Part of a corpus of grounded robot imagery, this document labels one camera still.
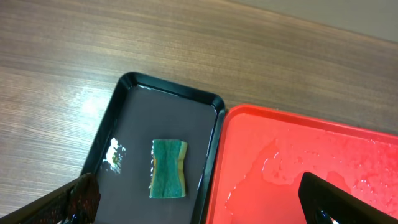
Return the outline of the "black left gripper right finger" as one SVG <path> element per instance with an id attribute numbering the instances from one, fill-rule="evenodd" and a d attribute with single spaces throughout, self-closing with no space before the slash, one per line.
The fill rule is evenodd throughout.
<path id="1" fill-rule="evenodd" d="M 397 224 L 397 219 L 306 172 L 298 196 L 307 223 Z"/>

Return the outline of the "green yellow sponge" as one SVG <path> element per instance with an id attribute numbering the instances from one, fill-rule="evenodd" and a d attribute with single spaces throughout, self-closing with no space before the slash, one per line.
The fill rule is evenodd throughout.
<path id="1" fill-rule="evenodd" d="M 171 199 L 186 196 L 184 160 L 188 144 L 178 139 L 152 141 L 150 198 Z"/>

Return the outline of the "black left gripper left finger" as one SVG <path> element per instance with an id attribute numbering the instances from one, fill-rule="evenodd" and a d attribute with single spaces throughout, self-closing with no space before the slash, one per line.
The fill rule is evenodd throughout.
<path id="1" fill-rule="evenodd" d="M 8 224 L 94 223 L 101 194 L 96 177 L 83 174 L 1 218 Z"/>

